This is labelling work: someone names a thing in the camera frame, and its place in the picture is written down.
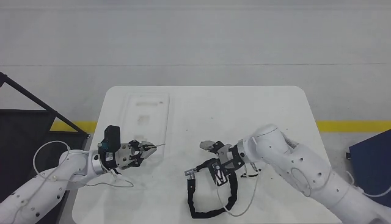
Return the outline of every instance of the white cord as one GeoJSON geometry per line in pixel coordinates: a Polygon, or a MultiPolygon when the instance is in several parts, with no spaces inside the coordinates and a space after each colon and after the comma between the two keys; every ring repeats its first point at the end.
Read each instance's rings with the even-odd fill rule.
{"type": "MultiPolygon", "coordinates": [[[[50,141],[50,142],[47,142],[45,143],[44,145],[42,145],[34,154],[34,157],[32,158],[32,166],[35,170],[35,172],[37,172],[37,174],[39,176],[41,176],[42,178],[44,178],[45,180],[41,183],[41,185],[38,187],[38,189],[30,196],[30,198],[28,198],[26,201],[27,203],[30,202],[30,200],[35,196],[35,194],[42,188],[42,186],[44,185],[44,183],[46,182],[46,180],[48,180],[48,178],[62,165],[62,163],[64,163],[64,161],[67,159],[67,157],[64,158],[64,160],[45,178],[43,177],[37,170],[37,167],[35,166],[35,157],[37,156],[38,152],[46,145],[50,144],[50,143],[63,143],[64,145],[67,146],[67,157],[69,155],[69,151],[70,151],[70,147],[63,141],[50,141]]],[[[18,213],[22,210],[24,206],[20,206],[19,209],[16,211],[15,215],[13,216],[13,219],[12,219],[12,222],[11,224],[13,224],[15,222],[15,219],[16,219],[16,216],[18,215],[18,213]]]]}
{"type": "Polygon", "coordinates": [[[354,178],[352,174],[349,171],[346,171],[346,173],[350,176],[350,180],[352,181],[350,185],[354,185],[354,178]]]}
{"type": "Polygon", "coordinates": [[[260,175],[261,175],[260,172],[258,172],[257,180],[255,181],[254,191],[253,191],[253,193],[252,193],[252,197],[251,197],[251,200],[250,200],[249,205],[247,206],[247,208],[246,208],[242,213],[240,213],[240,214],[238,214],[238,215],[233,214],[232,212],[230,212],[230,211],[225,207],[225,205],[224,205],[223,202],[221,201],[221,198],[220,198],[220,195],[219,195],[219,187],[217,186],[217,181],[214,182],[215,185],[216,185],[217,197],[219,198],[219,201],[220,201],[222,207],[225,209],[225,211],[226,211],[228,214],[232,215],[233,217],[239,217],[239,216],[241,216],[241,215],[244,215],[244,213],[246,213],[246,212],[249,210],[249,208],[250,208],[250,206],[251,206],[251,204],[252,204],[252,201],[254,200],[254,197],[255,197],[255,191],[256,191],[256,189],[257,189],[257,184],[258,184],[258,180],[259,180],[260,175]]]}
{"type": "MultiPolygon", "coordinates": [[[[63,142],[63,141],[51,141],[51,142],[48,142],[48,143],[45,143],[44,145],[42,145],[38,150],[37,150],[37,152],[35,152],[35,154],[34,154],[34,157],[32,158],[32,166],[33,166],[33,168],[34,168],[34,170],[35,170],[35,172],[39,175],[39,176],[41,176],[42,178],[44,178],[45,180],[47,180],[64,162],[65,162],[65,160],[66,159],[68,159],[68,155],[69,155],[69,151],[70,151],[70,147],[65,143],[65,142],[63,142]],[[40,174],[40,172],[38,172],[38,170],[37,170],[37,167],[35,166],[35,158],[36,158],[36,156],[37,156],[37,154],[38,154],[38,152],[44,147],[44,146],[46,146],[46,145],[48,145],[48,144],[50,144],[50,143],[54,143],[54,142],[59,142],[59,143],[63,143],[64,145],[66,145],[67,146],[67,156],[64,158],[64,160],[45,178],[44,176],[42,176],[41,174],[40,174]]],[[[111,172],[111,171],[109,171],[108,169],[106,169],[104,166],[103,166],[103,168],[107,171],[107,172],[110,172],[112,175],[113,175],[113,177],[114,178],[117,178],[114,174],[113,174],[113,172],[111,172]]],[[[86,183],[81,183],[81,182],[74,182],[74,181],[70,181],[70,180],[66,180],[66,179],[57,179],[57,181],[66,181],[66,182],[72,182],[72,183],[75,183],[75,184],[81,184],[81,185],[83,185],[83,186],[87,186],[87,187],[94,187],[94,186],[97,186],[97,185],[100,185],[100,184],[104,184],[104,185],[108,185],[108,186],[112,186],[112,187],[134,187],[134,184],[131,182],[131,181],[129,181],[129,180],[125,180],[125,179],[123,179],[123,178],[121,178],[121,180],[122,181],[125,181],[125,182],[128,182],[129,184],[131,184],[130,186],[118,186],[118,185],[113,185],[113,184],[110,184],[110,183],[106,183],[106,182],[99,182],[99,183],[96,183],[96,184],[86,184],[86,183]]]]}
{"type": "MultiPolygon", "coordinates": [[[[351,174],[349,171],[346,171],[346,172],[347,172],[347,174],[350,176],[350,178],[352,179],[351,185],[353,185],[353,184],[354,184],[354,178],[353,178],[352,174],[351,174]]],[[[368,194],[368,193],[366,193],[366,192],[364,192],[364,191],[362,190],[362,194],[364,194],[365,196],[368,196],[368,197],[372,197],[372,198],[383,197],[383,196],[387,195],[389,192],[391,192],[391,186],[390,186],[386,191],[384,191],[383,193],[374,194],[374,195],[368,194]]]]}

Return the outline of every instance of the black strap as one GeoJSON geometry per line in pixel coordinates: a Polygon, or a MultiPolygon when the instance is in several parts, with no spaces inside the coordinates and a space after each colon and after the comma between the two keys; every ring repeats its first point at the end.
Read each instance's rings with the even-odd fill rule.
{"type": "MultiPolygon", "coordinates": [[[[230,211],[233,205],[235,204],[236,200],[238,199],[238,180],[236,178],[235,172],[229,174],[228,179],[230,181],[230,186],[231,186],[231,196],[228,198],[228,204],[225,207],[230,211]]],[[[188,205],[189,205],[191,217],[193,219],[208,219],[225,212],[224,208],[215,209],[213,211],[208,211],[208,212],[196,212],[196,209],[194,208],[194,202],[193,202],[193,195],[195,191],[196,191],[196,180],[189,179],[188,180],[188,205]]]]}

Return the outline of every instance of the metal rod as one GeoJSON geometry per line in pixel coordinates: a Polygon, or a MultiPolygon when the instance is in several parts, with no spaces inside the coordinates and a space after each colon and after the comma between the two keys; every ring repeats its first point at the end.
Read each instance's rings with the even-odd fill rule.
{"type": "Polygon", "coordinates": [[[72,121],[66,119],[63,115],[61,115],[60,113],[58,113],[56,110],[54,110],[52,107],[50,107],[49,105],[45,104],[42,100],[40,100],[39,98],[37,98],[35,95],[33,95],[32,93],[30,93],[29,91],[27,91],[24,87],[20,86],[18,83],[16,83],[14,80],[10,79],[6,74],[0,72],[0,80],[5,82],[6,84],[10,85],[11,87],[13,87],[14,89],[16,89],[17,91],[19,91],[21,94],[23,94],[24,96],[28,97],[29,99],[33,100],[36,104],[38,104],[39,106],[41,106],[42,108],[50,111],[51,113],[53,113],[58,119],[62,120],[63,122],[65,122],[67,125],[69,125],[71,128],[75,129],[76,131],[78,132],[81,132],[81,133],[84,133],[86,136],[88,136],[88,133],[86,133],[85,131],[83,131],[81,128],[79,128],[78,126],[76,126],[74,123],[72,123],[72,121]]]}

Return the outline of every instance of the yellow floor line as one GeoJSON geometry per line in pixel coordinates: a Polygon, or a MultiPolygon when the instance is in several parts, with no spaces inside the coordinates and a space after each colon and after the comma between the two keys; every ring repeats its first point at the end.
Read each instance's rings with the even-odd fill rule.
{"type": "MultiPolygon", "coordinates": [[[[94,133],[96,121],[74,121],[85,132],[94,133]]],[[[319,132],[384,132],[391,129],[391,121],[317,121],[319,132]]],[[[62,121],[55,121],[50,131],[74,131],[62,121]]]]}

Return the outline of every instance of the concrete floor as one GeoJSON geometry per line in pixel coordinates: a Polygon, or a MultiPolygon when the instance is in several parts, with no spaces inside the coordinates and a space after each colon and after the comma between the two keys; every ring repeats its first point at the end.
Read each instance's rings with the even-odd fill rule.
{"type": "MultiPolygon", "coordinates": [[[[390,120],[389,23],[391,0],[0,0],[0,71],[74,121],[114,85],[297,85],[316,120],[390,120]]],[[[333,167],[372,135],[322,134],[333,167]]]]}

